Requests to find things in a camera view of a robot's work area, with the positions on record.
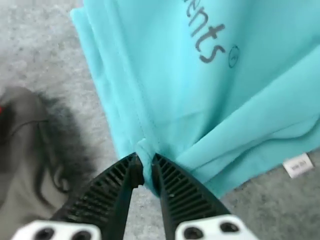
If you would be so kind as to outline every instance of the turquoise t-shirt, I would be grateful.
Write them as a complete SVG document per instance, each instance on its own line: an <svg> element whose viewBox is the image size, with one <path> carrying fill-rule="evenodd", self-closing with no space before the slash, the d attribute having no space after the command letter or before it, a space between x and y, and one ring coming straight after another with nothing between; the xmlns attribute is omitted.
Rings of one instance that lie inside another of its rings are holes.
<svg viewBox="0 0 320 240"><path fill-rule="evenodd" d="M71 12L119 158L218 197L320 145L320 1L85 0Z"/></svg>

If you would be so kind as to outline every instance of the gray fabric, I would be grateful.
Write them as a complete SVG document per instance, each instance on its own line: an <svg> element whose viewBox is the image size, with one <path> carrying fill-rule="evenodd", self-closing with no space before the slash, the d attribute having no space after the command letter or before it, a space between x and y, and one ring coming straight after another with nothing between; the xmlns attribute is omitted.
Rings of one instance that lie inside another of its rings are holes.
<svg viewBox="0 0 320 240"><path fill-rule="evenodd" d="M73 163L94 162L96 175L116 158L106 118L69 18L69 11L78 3L0 0L0 84L26 86L53 99L49 113L61 121L60 131L67 136L67 140L61 140L63 152ZM320 154L315 153L312 159L319 165ZM223 201L262 240L317 240L319 175L316 167L291 180L279 167L229 193ZM133 193L124 239L165 239L160 203L143 187Z"/></svg>
<svg viewBox="0 0 320 240"><path fill-rule="evenodd" d="M67 199L68 181L49 136L39 98L10 88L0 99L0 239L37 219L48 219Z"/></svg>

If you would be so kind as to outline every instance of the black plastic grip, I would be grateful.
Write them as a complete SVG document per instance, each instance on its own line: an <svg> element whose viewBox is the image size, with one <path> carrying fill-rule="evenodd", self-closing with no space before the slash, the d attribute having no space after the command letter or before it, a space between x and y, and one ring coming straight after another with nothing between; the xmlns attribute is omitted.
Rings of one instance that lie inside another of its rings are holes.
<svg viewBox="0 0 320 240"><path fill-rule="evenodd" d="M153 185L160 196L165 236L175 239L180 223L229 214L204 185L169 159L156 154L152 161Z"/></svg>
<svg viewBox="0 0 320 240"><path fill-rule="evenodd" d="M142 173L135 153L123 158L70 197L51 220L94 224L103 240L122 240L132 191L144 184Z"/></svg>

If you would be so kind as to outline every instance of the fabric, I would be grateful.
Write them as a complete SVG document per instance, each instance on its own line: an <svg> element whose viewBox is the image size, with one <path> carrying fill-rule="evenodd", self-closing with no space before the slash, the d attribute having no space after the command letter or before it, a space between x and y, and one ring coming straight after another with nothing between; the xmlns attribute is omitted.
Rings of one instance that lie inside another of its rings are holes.
<svg viewBox="0 0 320 240"><path fill-rule="evenodd" d="M37 96L13 87L0 98L0 239L49 219L67 200L47 112Z"/></svg>
<svg viewBox="0 0 320 240"><path fill-rule="evenodd" d="M71 12L119 158L217 196L320 143L320 3L84 0Z"/></svg>

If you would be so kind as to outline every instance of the black lettering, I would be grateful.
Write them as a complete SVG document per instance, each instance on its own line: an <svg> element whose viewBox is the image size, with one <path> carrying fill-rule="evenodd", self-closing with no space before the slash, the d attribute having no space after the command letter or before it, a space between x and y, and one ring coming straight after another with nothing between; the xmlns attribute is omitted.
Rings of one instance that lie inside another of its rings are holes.
<svg viewBox="0 0 320 240"><path fill-rule="evenodd" d="M191 37L193 37L194 35L196 35L208 22L209 17L208 14L205 13L205 8L201 7L199 9L199 11L196 12L196 14L193 16L193 18L191 19L191 21L189 22L189 27L191 26L191 24L194 22L194 20L200 15L202 14L204 16L204 22L191 34Z"/></svg>
<svg viewBox="0 0 320 240"><path fill-rule="evenodd" d="M192 0L191 2L190 2L190 5L189 5L189 7L188 7L188 10L186 11L186 15L190 18L190 16L191 16L191 14L190 14L190 8L191 7L193 7L193 10L195 11L196 10L196 8L199 6L199 3L200 3L200 1L201 0Z"/></svg>
<svg viewBox="0 0 320 240"><path fill-rule="evenodd" d="M213 39L216 39L218 36L217 36L217 32L219 32L219 31L221 31L221 30L223 30L223 29L225 29L225 25L224 24L220 24L219 26L217 26L217 27L212 27L212 26L210 26L209 27L209 31L207 32L207 33L205 33L204 35L202 35L199 39L198 39L198 41L196 41L196 44L195 44L195 48L199 51L199 52L201 52L201 50L200 50L200 44L204 41L204 40L206 40L207 38L210 38L210 37L212 37Z"/></svg>
<svg viewBox="0 0 320 240"><path fill-rule="evenodd" d="M222 46L216 45L216 46L214 46L214 49L212 50L212 54L209 58L206 58L206 57L200 55L200 60L206 64L212 62L212 60L215 59L215 57L217 55L217 51L221 51L223 53L226 52L226 50Z"/></svg>

